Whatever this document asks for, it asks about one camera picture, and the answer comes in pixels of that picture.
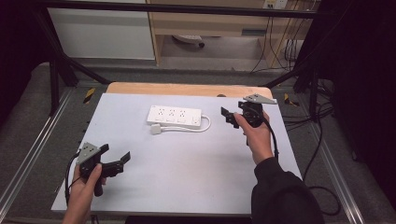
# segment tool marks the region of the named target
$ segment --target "person's left hand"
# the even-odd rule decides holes
[[[80,177],[79,165],[76,165],[69,205],[64,215],[63,223],[85,223],[91,212],[91,202],[96,181],[102,173],[102,164],[97,164],[93,169],[88,180]]]

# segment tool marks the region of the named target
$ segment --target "white cable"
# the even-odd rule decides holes
[[[151,125],[151,133],[153,134],[158,134],[161,132],[166,132],[166,131],[174,131],[174,132],[189,132],[189,133],[202,133],[206,130],[209,129],[210,125],[212,124],[210,121],[210,118],[206,115],[201,115],[203,119],[207,119],[208,124],[204,129],[200,130],[195,130],[195,129],[189,129],[189,128],[182,128],[182,127],[161,127],[159,124],[153,124]]]

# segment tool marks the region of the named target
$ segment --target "yellow and black tape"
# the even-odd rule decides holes
[[[300,106],[298,102],[293,102],[289,99],[289,95],[285,93],[285,104],[287,105],[294,105],[294,106]]]
[[[93,93],[95,92],[95,88],[90,88],[85,95],[84,101],[82,102],[84,105],[88,104],[93,96]]]

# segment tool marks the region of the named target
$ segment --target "white tabletop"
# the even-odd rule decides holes
[[[117,161],[128,151],[132,158],[123,173],[107,180],[104,194],[94,197],[92,211],[123,215],[249,216],[251,191],[257,183],[255,164],[242,130],[226,123],[220,114],[222,106],[241,113],[238,101],[242,99],[103,94],[81,146],[85,142],[98,147],[109,144],[110,150],[102,156],[102,162]],[[152,135],[146,123],[152,105],[199,108],[211,118],[212,125],[204,133]],[[278,105],[263,107],[276,134],[280,165],[301,177]],[[59,190],[51,209],[66,210],[64,189]]]

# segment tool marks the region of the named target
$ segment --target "gray carpet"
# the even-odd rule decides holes
[[[244,72],[221,71],[189,71],[159,69],[95,69],[100,75],[117,81],[134,82],[171,82],[195,84],[242,84],[256,86],[272,80],[278,74],[261,73],[249,75]],[[298,101],[291,85],[293,79],[288,80],[281,87],[273,89],[283,116],[304,116],[299,106],[282,104],[284,92],[290,94],[290,99]],[[0,190],[3,192],[17,171],[30,146],[38,136],[50,112],[49,74],[46,67],[38,67],[32,81],[22,96],[21,101],[14,108],[6,124],[0,132],[1,158],[11,158],[0,164]],[[61,214],[50,211],[56,196],[54,192],[62,184],[64,169],[78,147],[88,127],[87,121],[92,117],[94,109],[106,87],[96,88],[89,104],[82,103],[89,87],[74,89],[72,98],[53,130],[49,141],[43,148],[31,173],[26,179],[20,193],[7,213],[7,218],[28,217],[44,219],[61,219]],[[370,175],[367,167],[351,159],[350,149],[336,118],[327,117],[323,120],[323,132],[332,154],[340,166],[346,182],[367,223],[396,223],[396,215],[389,202],[383,195]],[[308,125],[289,132],[291,145],[301,172],[304,171],[316,147],[316,140]],[[315,159],[307,176],[308,186],[321,185],[333,190],[332,181],[320,155]],[[324,211],[334,211],[336,203],[326,192],[314,192]],[[125,217],[99,216],[102,220],[123,220]],[[344,210],[337,216],[325,216],[328,223],[347,223]]]

